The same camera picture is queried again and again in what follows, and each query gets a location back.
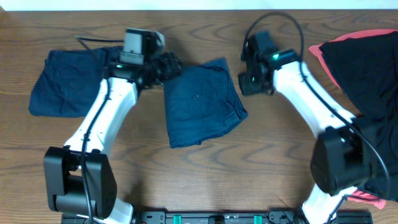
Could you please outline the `dark blue denim shorts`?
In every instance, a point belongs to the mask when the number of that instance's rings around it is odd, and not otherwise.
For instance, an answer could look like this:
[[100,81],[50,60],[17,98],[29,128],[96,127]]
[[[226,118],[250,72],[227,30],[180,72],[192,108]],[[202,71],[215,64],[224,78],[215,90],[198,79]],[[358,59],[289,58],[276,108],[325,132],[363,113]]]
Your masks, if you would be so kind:
[[225,58],[189,66],[167,81],[164,103],[171,148],[222,137],[248,116]]

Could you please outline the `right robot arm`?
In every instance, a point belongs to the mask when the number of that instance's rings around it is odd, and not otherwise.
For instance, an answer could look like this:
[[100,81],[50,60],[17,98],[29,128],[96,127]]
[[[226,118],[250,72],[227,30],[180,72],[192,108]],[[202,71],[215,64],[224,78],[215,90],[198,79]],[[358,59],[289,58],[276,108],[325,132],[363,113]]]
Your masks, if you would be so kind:
[[376,173],[372,149],[363,140],[374,127],[339,105],[316,81],[294,50],[279,50],[267,31],[247,35],[238,75],[244,96],[280,93],[311,129],[316,142],[310,162],[315,185],[295,214],[294,223],[372,223],[369,213],[339,212],[358,197],[358,189]]

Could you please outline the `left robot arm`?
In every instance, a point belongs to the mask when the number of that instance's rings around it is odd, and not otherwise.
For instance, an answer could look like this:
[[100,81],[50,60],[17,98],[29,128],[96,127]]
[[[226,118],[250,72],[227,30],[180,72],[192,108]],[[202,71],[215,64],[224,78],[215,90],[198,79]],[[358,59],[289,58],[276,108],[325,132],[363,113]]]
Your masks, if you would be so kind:
[[49,208],[62,223],[134,223],[134,207],[117,196],[109,155],[142,90],[180,75],[181,61],[166,52],[158,31],[127,28],[123,49],[99,63],[98,95],[74,135],[44,156]]

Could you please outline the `dark blue garment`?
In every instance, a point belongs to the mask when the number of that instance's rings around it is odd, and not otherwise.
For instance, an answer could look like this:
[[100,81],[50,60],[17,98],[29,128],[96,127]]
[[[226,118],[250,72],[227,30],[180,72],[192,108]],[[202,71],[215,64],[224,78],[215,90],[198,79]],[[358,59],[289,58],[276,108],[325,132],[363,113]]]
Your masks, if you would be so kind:
[[30,94],[34,116],[78,118],[95,101],[103,67],[118,57],[122,47],[87,50],[51,50]]

